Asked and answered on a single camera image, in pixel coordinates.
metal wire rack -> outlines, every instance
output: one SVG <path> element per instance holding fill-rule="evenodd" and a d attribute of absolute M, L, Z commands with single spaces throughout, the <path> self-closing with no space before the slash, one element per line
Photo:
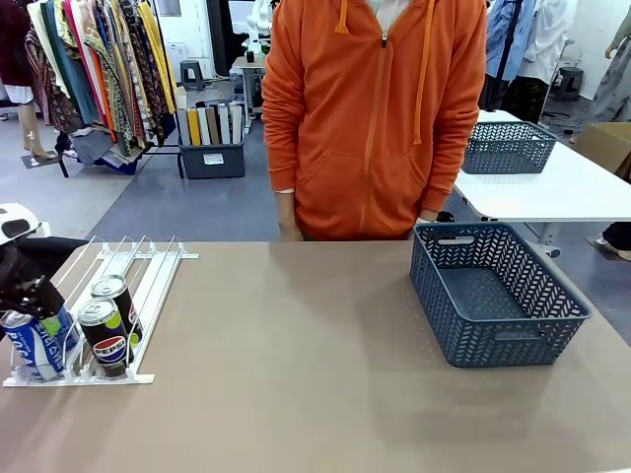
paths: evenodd
<path fill-rule="evenodd" d="M 127 286 L 132 292 L 133 304 L 138 315 L 133 328 L 138 323 L 143 327 L 143 337 L 138 345 L 133 348 L 133 361 L 131 363 L 131 333 L 128 336 L 126 376 L 119 379 L 110 379 L 104 376 L 99 364 L 96 363 L 92 355 L 86 337 L 81 330 L 81 325 L 73 317 L 72 328 L 76 328 L 79 331 L 79 343 L 74 349 L 66 352 L 66 344 L 68 342 L 68 336 L 66 336 L 63 346 L 64 371 L 59 379 L 49 382 L 35 382 L 31 380 L 28 376 L 28 370 L 20 363 L 20 356 L 16 355 L 16 350 L 14 349 L 11 352 L 10 359 L 11 375 L 4 380 L 3 386 L 88 386 L 148 384 L 154 381 L 154 374 L 142 374 L 138 370 L 158 323 L 162 306 L 169 293 L 177 267 L 182 259 L 197 259 L 199 255 L 187 252 L 184 243 L 177 236 L 171 239 L 165 250 L 158 249 L 158 246 L 147 236 L 143 236 L 140 241 L 134 241 L 126 236 L 113 248 L 110 243 L 95 236 L 59 278 L 56 286 L 61 285 L 76 270 L 78 265 L 85 263 L 87 258 L 90 257 L 88 254 L 94 253 L 92 250 L 95 245 L 99 245 L 101 249 L 88 269 L 83 273 L 77 285 L 66 297 L 66 301 L 74 300 L 74 302 L 72 304 L 66 303 L 67 306 L 65 308 L 73 316 L 76 315 L 79 307 L 92 297 L 92 285 L 99 281 L 100 278 L 108 275 L 125 277 Z M 140 264 L 135 270 L 132 270 L 132 264 L 136 261 L 140 262 Z"/>

hoodie drawstring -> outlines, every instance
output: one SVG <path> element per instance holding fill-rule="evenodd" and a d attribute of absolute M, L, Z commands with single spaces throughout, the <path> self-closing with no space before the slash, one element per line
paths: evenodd
<path fill-rule="evenodd" d="M 335 27 L 335 32 L 339 34 L 348 34 L 348 28 L 346 28 L 346 12 L 348 11 L 348 0 L 342 0 L 342 5 L 339 9 L 339 23 Z"/>
<path fill-rule="evenodd" d="M 423 40 L 423 58 L 421 60 L 421 72 L 418 78 L 418 91 L 416 92 L 416 109 L 414 111 L 414 144 L 421 145 L 421 108 L 423 102 L 423 90 L 425 89 L 425 77 L 427 65 L 430 60 L 430 46 L 432 45 L 432 23 L 434 21 L 434 4 L 436 0 L 430 0 L 427 7 L 427 19 L 425 20 L 425 39 Z"/>
<path fill-rule="evenodd" d="M 421 72 L 418 78 L 418 90 L 416 92 L 416 107 L 414 109 L 414 144 L 421 145 L 421 110 L 423 107 L 423 91 L 425 89 L 425 77 L 427 76 L 427 66 L 430 60 L 430 48 L 432 45 L 432 23 L 434 23 L 434 6 L 436 0 L 429 0 L 427 6 L 427 18 L 425 20 L 425 37 L 423 40 L 423 56 L 421 60 Z M 346 14 L 348 12 L 348 0 L 341 0 L 339 9 L 339 22 L 335 27 L 338 34 L 348 34 L 346 28 Z"/>

can lid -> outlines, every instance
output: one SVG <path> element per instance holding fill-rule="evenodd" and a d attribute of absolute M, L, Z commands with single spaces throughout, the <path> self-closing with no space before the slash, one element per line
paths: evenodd
<path fill-rule="evenodd" d="M 116 311 L 116 303 L 112 299 L 94 298 L 81 306 L 77 318 L 83 325 L 100 325 Z"/>
<path fill-rule="evenodd" d="M 92 295 L 96 298 L 116 298 L 124 293 L 125 289 L 127 289 L 125 278 L 112 274 L 99 279 L 92 286 Z"/>
<path fill-rule="evenodd" d="M 32 315 L 28 315 L 26 313 L 15 312 L 14 310 L 10 310 L 4 312 L 4 315 L 0 317 L 0 326 L 5 328 L 16 328 L 26 325 L 31 320 L 33 320 Z"/>

soda can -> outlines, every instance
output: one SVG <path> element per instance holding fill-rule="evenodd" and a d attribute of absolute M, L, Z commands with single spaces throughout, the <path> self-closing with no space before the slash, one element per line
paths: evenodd
<path fill-rule="evenodd" d="M 110 378 L 121 377 L 127 368 L 127 330 L 116 303 L 110 298 L 95 298 L 81 306 L 77 319 L 95 358 Z M 129 351 L 129 363 L 133 362 Z"/>
<path fill-rule="evenodd" d="M 71 351 L 79 343 L 79 331 L 76 327 L 72 327 L 73 320 L 66 307 L 62 306 L 59 313 L 41 320 L 40 323 L 46 329 L 48 335 L 57 340 L 62 349 L 65 342 L 66 352 Z"/>
<path fill-rule="evenodd" d="M 63 372 L 62 350 L 38 320 L 19 312 L 5 312 L 0 325 L 29 367 L 35 381 L 51 381 Z"/>
<path fill-rule="evenodd" d="M 92 296 L 93 298 L 111 298 L 114 300 L 122 316 L 122 323 L 125 325 L 127 333 L 131 333 L 131 348 L 136 348 L 140 340 L 142 340 L 143 330 L 140 320 L 134 327 L 138 315 L 134 302 L 131 299 L 129 288 L 127 288 L 127 283 L 125 283 L 125 278 L 110 275 L 99 279 L 92 286 Z"/>

hand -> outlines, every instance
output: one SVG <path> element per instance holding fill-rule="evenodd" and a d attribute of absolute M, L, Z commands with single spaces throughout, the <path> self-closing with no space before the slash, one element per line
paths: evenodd
<path fill-rule="evenodd" d="M 300 231 L 296 222 L 293 223 L 279 223 L 278 227 L 280 228 L 280 241 L 291 242 L 291 241 L 305 241 L 303 237 L 303 233 Z"/>

